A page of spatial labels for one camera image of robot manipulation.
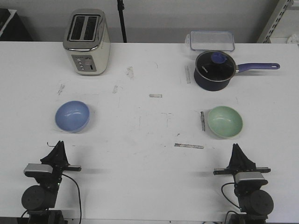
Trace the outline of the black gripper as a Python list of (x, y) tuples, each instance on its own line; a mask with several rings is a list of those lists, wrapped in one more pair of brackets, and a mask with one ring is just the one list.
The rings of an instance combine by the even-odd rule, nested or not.
[(50, 165), (53, 170), (50, 174), (42, 175), (42, 187), (58, 187), (62, 181), (64, 171), (80, 172), (82, 167), (70, 165), (66, 156), (64, 141), (59, 141), (51, 152), (40, 160), (43, 165)]
[(245, 155), (240, 146), (234, 143), (229, 165), (226, 168), (215, 168), (213, 175), (236, 175), (240, 172), (269, 173), (271, 169), (269, 167), (256, 167), (255, 163)]

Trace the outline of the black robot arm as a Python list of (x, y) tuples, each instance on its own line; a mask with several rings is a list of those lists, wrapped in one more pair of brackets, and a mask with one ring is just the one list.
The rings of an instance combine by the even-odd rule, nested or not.
[(61, 210), (55, 210), (55, 204), (62, 177), (65, 176), (77, 182), (64, 171), (81, 171), (80, 166), (72, 166), (67, 160), (64, 142), (62, 140), (54, 146), (52, 151), (40, 160), (40, 163), (29, 163), (24, 174), (34, 178), (37, 185), (27, 188), (21, 203), (29, 215), (28, 224), (67, 224)]
[(261, 187), (268, 184), (264, 178), (264, 173), (271, 172), (268, 167), (257, 167), (236, 143), (233, 144), (232, 154), (226, 168), (216, 168), (214, 175), (232, 175), (234, 181), (234, 194), (238, 199), (238, 204), (232, 202), (223, 191), (223, 188), (230, 183), (225, 183), (221, 187), (222, 195), (240, 212), (228, 211), (225, 217), (225, 224), (265, 224), (268, 215), (274, 209), (274, 202), (269, 193)]

